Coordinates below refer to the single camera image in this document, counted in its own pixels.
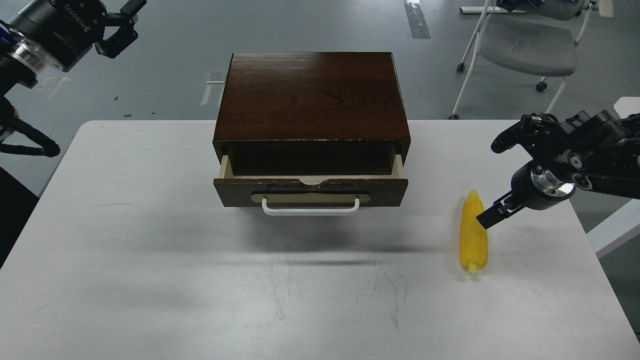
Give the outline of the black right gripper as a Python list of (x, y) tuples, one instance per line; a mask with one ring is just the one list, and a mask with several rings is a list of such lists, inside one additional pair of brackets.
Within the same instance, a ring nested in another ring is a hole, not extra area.
[(493, 205), (475, 218), (485, 229), (510, 218), (523, 208), (546, 210), (571, 198), (576, 184), (558, 179), (551, 171), (530, 161), (515, 171), (510, 180), (510, 189), (493, 202)]

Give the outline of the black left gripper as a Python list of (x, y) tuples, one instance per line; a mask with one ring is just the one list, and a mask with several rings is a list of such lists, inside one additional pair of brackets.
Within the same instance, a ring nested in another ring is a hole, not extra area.
[[(15, 43), (7, 56), (37, 74), (45, 66), (69, 72), (95, 45), (115, 59), (138, 38), (137, 13), (146, 0), (128, 0), (118, 13), (106, 13), (100, 0), (33, 0), (7, 23)], [(102, 39), (106, 27), (118, 27)]]

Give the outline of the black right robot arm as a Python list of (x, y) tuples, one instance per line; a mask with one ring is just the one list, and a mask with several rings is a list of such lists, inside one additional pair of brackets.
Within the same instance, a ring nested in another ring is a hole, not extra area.
[(607, 111), (578, 112), (565, 121), (553, 114), (524, 114), (490, 148), (500, 154), (519, 145), (530, 162), (510, 180), (510, 191), (477, 215), (489, 229), (523, 208), (546, 210), (576, 189), (623, 198), (640, 196), (639, 116), (623, 119)]

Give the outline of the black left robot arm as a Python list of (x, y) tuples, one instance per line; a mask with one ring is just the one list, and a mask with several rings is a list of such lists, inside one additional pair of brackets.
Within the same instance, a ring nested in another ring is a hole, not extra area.
[[(69, 72), (92, 48), (114, 59), (138, 38), (135, 30), (144, 0), (128, 0), (116, 13), (100, 0), (32, 0), (14, 18), (1, 23), (1, 152), (57, 157), (59, 145), (19, 117), (7, 99), (16, 85), (32, 89), (45, 68)], [(4, 141), (20, 133), (34, 146)]]

